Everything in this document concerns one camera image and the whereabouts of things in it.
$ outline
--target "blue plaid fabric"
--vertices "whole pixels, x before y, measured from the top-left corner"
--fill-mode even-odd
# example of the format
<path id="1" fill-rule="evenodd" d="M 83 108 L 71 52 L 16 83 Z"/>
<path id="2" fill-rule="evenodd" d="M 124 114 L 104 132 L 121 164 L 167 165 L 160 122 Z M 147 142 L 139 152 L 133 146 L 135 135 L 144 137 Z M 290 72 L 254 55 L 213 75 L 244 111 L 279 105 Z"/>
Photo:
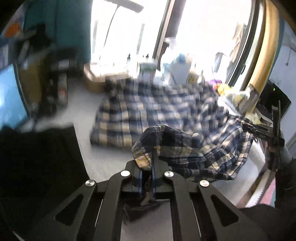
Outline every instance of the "blue plaid fabric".
<path id="1" fill-rule="evenodd" d="M 132 147 L 140 168 L 151 169 L 153 149 L 186 179 L 232 180 L 245 163 L 254 136 L 246 119 L 217 104 L 207 84 L 172 88 L 133 80 L 108 83 L 90 140 Z"/>

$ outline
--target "cardboard box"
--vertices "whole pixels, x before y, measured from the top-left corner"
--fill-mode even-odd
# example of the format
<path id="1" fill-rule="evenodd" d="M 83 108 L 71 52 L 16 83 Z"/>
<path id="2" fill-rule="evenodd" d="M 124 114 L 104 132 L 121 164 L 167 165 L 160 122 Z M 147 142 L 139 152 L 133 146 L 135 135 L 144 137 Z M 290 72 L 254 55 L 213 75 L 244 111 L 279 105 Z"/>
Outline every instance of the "cardboard box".
<path id="1" fill-rule="evenodd" d="M 44 49 L 33 53 L 18 66 L 20 83 L 29 108 L 41 102 L 42 86 L 48 82 L 48 52 L 49 49 Z"/>
<path id="2" fill-rule="evenodd" d="M 85 85 L 88 91 L 95 93 L 103 93 L 104 87 L 106 84 L 106 79 L 111 81 L 127 79 L 129 78 L 128 73 L 116 73 L 116 74 L 107 74 L 95 76 L 95 74 L 91 71 L 91 65 L 89 63 L 84 65 L 83 68 L 85 74 Z"/>

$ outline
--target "human hand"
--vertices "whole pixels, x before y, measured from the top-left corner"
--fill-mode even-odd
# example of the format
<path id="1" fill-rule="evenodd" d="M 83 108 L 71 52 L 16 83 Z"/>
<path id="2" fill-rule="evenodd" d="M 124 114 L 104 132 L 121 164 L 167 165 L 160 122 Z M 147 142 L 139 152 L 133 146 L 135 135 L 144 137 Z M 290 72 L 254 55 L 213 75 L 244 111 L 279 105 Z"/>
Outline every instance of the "human hand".
<path id="1" fill-rule="evenodd" d="M 292 160 L 292 157 L 286 146 L 276 148 L 275 146 L 269 145 L 268 142 L 266 142 L 265 143 L 265 161 L 266 162 L 271 161 L 271 158 L 273 155 L 271 153 L 273 153 L 274 158 L 277 158 L 278 160 L 277 169 L 281 169 L 281 164 L 283 166 L 287 166 Z"/>

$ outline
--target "black device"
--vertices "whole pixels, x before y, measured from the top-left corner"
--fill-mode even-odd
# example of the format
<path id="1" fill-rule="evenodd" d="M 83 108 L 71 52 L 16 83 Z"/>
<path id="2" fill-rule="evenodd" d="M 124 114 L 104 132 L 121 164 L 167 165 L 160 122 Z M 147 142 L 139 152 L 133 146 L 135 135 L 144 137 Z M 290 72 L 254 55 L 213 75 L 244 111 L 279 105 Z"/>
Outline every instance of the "black device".
<path id="1" fill-rule="evenodd" d="M 125 199 L 141 196 L 142 175 L 132 160 L 109 180 L 88 180 L 38 221 L 26 240 L 119 241 Z M 186 181 L 169 171 L 156 154 L 151 175 L 154 197 L 170 199 L 174 240 L 268 240 L 261 228 L 208 181 Z"/>
<path id="2" fill-rule="evenodd" d="M 244 123 L 242 128 L 244 131 L 249 131 L 250 133 L 254 134 L 255 138 L 260 138 L 265 140 L 278 149 L 279 147 L 285 146 L 285 140 L 282 137 L 281 130 L 280 130 L 280 119 L 281 119 L 281 102 L 278 101 L 278 107 L 272 106 L 271 107 L 271 114 L 272 114 L 272 122 L 273 127 L 268 127 L 262 124 L 255 125 Z M 268 164 L 268 169 L 271 171 L 276 171 L 278 166 L 278 160 L 275 158 L 274 153 L 270 153 L 271 160 Z"/>
<path id="3" fill-rule="evenodd" d="M 268 80 L 259 97 L 256 108 L 264 116 L 272 118 L 272 106 L 278 106 L 279 101 L 281 102 L 281 119 L 291 105 L 291 101 L 276 84 Z"/>

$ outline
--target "computer monitor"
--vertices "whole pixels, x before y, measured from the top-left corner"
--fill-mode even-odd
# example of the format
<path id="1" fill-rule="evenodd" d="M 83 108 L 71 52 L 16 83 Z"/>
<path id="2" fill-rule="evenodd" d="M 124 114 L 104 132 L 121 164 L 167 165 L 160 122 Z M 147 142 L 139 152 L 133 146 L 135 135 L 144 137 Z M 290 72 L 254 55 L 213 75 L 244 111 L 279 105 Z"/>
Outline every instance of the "computer monitor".
<path id="1" fill-rule="evenodd" d="M 15 65 L 11 64 L 0 70 L 0 130 L 4 125 L 15 129 L 28 116 L 17 70 Z"/>

